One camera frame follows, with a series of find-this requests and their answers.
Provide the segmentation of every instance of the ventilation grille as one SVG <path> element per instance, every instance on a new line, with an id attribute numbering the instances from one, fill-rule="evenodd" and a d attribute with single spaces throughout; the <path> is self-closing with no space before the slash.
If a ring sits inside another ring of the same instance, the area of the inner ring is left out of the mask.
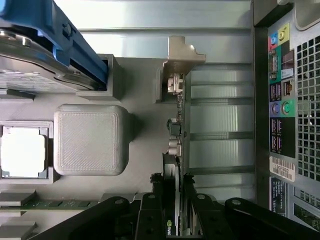
<path id="1" fill-rule="evenodd" d="M 296 52 L 298 173 L 320 182 L 320 36 Z"/>
<path id="2" fill-rule="evenodd" d="M 308 204 L 315 206 L 317 209 L 320 209 L 320 198 L 317 198 L 302 190 L 296 191 L 295 196 L 307 202 Z"/>

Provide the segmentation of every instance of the ethernet port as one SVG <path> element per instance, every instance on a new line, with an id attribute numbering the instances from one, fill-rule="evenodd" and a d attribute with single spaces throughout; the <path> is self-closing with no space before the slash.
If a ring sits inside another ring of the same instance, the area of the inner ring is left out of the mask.
<path id="1" fill-rule="evenodd" d="M 284 96 L 284 97 L 285 97 L 285 96 L 290 96 L 292 90 L 293 90 L 293 86 L 292 86 L 290 80 L 283 82 L 282 92 L 283 92 L 283 96 Z"/>

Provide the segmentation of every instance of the blue drive bracket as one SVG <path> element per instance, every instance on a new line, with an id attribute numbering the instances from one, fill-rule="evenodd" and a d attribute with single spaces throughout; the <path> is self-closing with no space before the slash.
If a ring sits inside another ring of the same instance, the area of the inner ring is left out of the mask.
<path id="1" fill-rule="evenodd" d="M 107 64 L 53 0 L 0 0 L 0 19 L 37 30 L 39 37 L 53 44 L 52 54 L 58 62 L 69 67 L 74 61 L 107 84 Z"/>

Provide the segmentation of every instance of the gray 3d-printed box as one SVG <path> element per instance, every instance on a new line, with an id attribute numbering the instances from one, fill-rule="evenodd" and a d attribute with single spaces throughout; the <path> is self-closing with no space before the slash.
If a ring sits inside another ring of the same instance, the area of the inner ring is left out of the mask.
<path id="1" fill-rule="evenodd" d="M 54 114 L 55 170 L 73 176 L 121 174 L 129 160 L 130 120 L 118 105 L 60 106 Z"/>

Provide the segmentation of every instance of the white label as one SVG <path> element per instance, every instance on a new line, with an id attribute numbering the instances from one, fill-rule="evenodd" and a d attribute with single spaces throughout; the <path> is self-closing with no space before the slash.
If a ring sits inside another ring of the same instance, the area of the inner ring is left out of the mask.
<path id="1" fill-rule="evenodd" d="M 294 182 L 296 179 L 296 168 L 292 162 L 271 156 L 269 170 L 284 179 Z"/>
<path id="2" fill-rule="evenodd" d="M 294 69 L 293 68 L 281 70 L 281 79 L 286 79 L 286 78 L 293 77 L 293 76 L 294 76 Z"/>

